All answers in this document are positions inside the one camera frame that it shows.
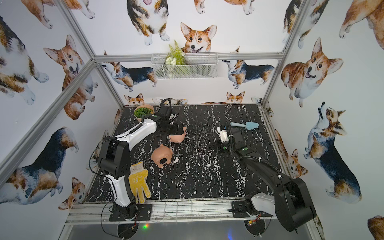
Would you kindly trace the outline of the pink piggy bank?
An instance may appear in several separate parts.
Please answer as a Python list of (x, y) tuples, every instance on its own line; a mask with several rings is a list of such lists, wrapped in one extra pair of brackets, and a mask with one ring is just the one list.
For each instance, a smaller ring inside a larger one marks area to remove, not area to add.
[(187, 135), (187, 127), (183, 127), (183, 133), (181, 135), (169, 135), (169, 140), (172, 143), (181, 143), (184, 141)]
[(160, 169), (162, 169), (165, 165), (171, 163), (172, 157), (173, 157), (173, 151), (167, 146), (160, 144), (160, 146), (153, 151), (151, 155), (151, 160)]

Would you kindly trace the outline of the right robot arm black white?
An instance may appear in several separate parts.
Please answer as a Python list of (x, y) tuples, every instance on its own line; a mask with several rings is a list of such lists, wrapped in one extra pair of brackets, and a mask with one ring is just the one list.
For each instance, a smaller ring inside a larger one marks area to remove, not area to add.
[(243, 132), (236, 125), (227, 122), (217, 127), (220, 137), (215, 142), (218, 153), (227, 153), (240, 164), (257, 174), (272, 190), (272, 195), (257, 193), (244, 200), (244, 208), (231, 210), (235, 215), (260, 216), (266, 213), (276, 217), (282, 227), (296, 231), (298, 227), (317, 217), (317, 212), (306, 183), (300, 178), (292, 178), (273, 164), (263, 159), (256, 150), (247, 146)]

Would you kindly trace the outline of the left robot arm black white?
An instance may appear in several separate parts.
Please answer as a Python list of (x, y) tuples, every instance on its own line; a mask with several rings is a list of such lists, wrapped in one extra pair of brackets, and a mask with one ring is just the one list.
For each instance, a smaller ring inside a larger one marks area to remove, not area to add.
[(175, 123), (178, 114), (173, 112), (170, 99), (164, 99), (157, 112), (141, 119), (136, 126), (115, 137), (104, 138), (98, 159), (99, 168), (106, 174), (115, 196), (114, 203), (127, 208), (133, 202), (133, 194), (127, 184), (130, 170), (131, 150), (147, 136), (177, 136), (184, 133), (183, 126)]

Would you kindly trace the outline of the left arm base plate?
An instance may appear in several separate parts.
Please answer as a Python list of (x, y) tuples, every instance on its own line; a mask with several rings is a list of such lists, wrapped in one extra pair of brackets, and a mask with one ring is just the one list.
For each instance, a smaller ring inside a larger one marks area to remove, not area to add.
[(121, 207), (114, 203), (109, 221), (149, 221), (152, 215), (152, 208), (152, 204), (130, 204), (128, 207)]

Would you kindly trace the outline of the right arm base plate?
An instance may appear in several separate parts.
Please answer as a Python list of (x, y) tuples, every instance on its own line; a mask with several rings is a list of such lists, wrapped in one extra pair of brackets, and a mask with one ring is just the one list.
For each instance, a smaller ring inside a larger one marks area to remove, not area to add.
[(265, 212), (257, 211), (249, 200), (233, 201), (229, 212), (233, 214), (234, 218), (256, 218), (271, 217), (272, 215)]

